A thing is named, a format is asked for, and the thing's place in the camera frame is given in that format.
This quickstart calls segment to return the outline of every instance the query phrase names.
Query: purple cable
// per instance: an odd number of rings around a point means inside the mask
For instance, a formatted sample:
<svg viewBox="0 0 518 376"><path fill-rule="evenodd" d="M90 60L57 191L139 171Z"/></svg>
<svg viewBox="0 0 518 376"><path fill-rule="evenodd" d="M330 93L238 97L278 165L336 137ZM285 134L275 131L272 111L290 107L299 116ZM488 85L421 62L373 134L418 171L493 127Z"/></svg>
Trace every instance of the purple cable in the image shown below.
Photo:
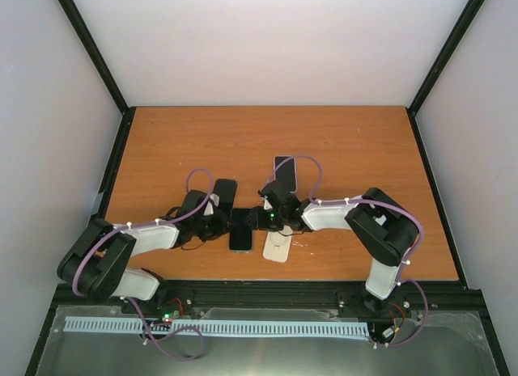
<svg viewBox="0 0 518 376"><path fill-rule="evenodd" d="M200 332L200 330L197 327L194 327L194 326L184 326L184 327L181 327L179 329L176 329L174 332L171 332L171 333L167 334L165 337L162 337L159 340L157 340L155 338L155 336L153 336L153 333L151 332L151 328L147 324L146 318L144 318L144 314L142 313L142 310L140 310L140 307L138 306L137 301L135 301L133 298L127 298L127 299L133 305L133 307L135 308L135 311L137 311L138 317L142 320L142 325L144 327L144 330L146 331L147 336L149 336L149 339L151 340L151 342L153 344L155 344L156 348L163 355L165 355L165 356L167 356L169 358L172 358L173 360L177 360L177 361L191 361L191 360L194 360L195 358L200 357L203 354L203 351L205 350L205 339L203 337L202 332ZM171 337L176 336L178 333L184 332L186 330L192 330L193 332L198 334L198 336L200 337L200 349L197 351L196 354L194 354L194 355L192 355L190 357L177 357L177 356L173 356L172 354L166 352L160 346L159 342L168 340Z"/></svg>
<svg viewBox="0 0 518 376"><path fill-rule="evenodd" d="M422 317L421 324L419 325L418 329L415 331L415 333L412 336L408 337L406 340L397 342L396 344L388 344L387 348L397 348L398 346L408 344L408 343L412 342L413 340L415 340L415 338L419 334L421 334L422 330L424 329L425 322L427 321L427 318L428 318L428 300L427 300L427 296L424 294L424 291L422 290L421 286L414 279L407 279L407 280L403 281L403 283L406 283L406 282L413 283L419 290L419 293L421 293L422 301L424 302L424 316ZM377 343L371 337L369 337L368 339L371 344L377 345Z"/></svg>
<svg viewBox="0 0 518 376"><path fill-rule="evenodd" d="M205 196L205 198L203 199L202 203L200 205L198 205L196 208L194 208L193 210L191 210L190 212L188 212L187 214L184 214L183 216L180 216L178 218L174 218L172 219L171 221L164 221L164 222L161 222L161 225L166 225L166 224L175 224L177 222L180 222L180 221L183 221L185 220L186 218L192 216L193 214L195 214L199 209L201 209L208 201L209 201L209 198L210 198L210 194L212 194L212 191L213 191L213 188L214 188L214 178L212 177L212 174L210 173L210 171L208 171L206 168L203 168L203 167L200 167L200 168L195 168L194 170L192 170L188 175L187 175L187 180L185 181L185 187L187 188L187 192L189 192L189 181L191 179L191 176L193 176L193 174L195 172L198 172L198 171L203 171L205 172L208 176L209 176L209 180L210 180L210 187L209 187L209 192L207 193L207 195ZM131 228L133 229L137 229L137 228L142 228L144 226L149 226L149 225L154 225L156 224L155 221L150 221L150 222L141 222L139 224L133 224L131 225ZM113 229L111 231L109 231L105 236L103 236L93 247L90 251L88 251L88 253L84 256L83 260L81 260L81 263L79 263L79 266L78 266L78 269L77 271L75 272L75 275L74 275L74 279L72 280L72 291L74 292L75 295L77 296L81 296L82 294L79 292L79 289L78 289L78 284L79 284L79 278L81 277L81 273L83 272L84 268L86 267L88 261L91 259L91 257L97 252L97 250L99 250L99 248L101 248L101 246L106 243L107 240L109 240L112 236L114 236L115 234L119 233L119 232L122 232L124 230L128 230L130 227L127 226L127 225L124 225L124 226L120 226L116 229Z"/></svg>
<svg viewBox="0 0 518 376"><path fill-rule="evenodd" d="M315 198L313 198L315 196L315 192L316 190L318 189L318 187L320 186L321 182L322 182L322 176L324 174L323 170L322 170L322 166L321 164L318 162L318 160L316 160L315 158L313 158L311 155L290 155L288 156L286 159L284 159L282 162L280 162L275 168L274 170L272 171L270 177L268 178L268 180L266 181L266 184L268 184L271 180L274 179L275 177L275 172L281 168L281 166L286 163L286 162L289 162L290 160L292 159L296 159L296 158L302 158L302 159L309 159L311 160L313 163L316 164L316 167L318 168L318 180L316 181L315 183L315 186L312 188L311 192L309 192L309 200L311 202L315 202Z"/></svg>

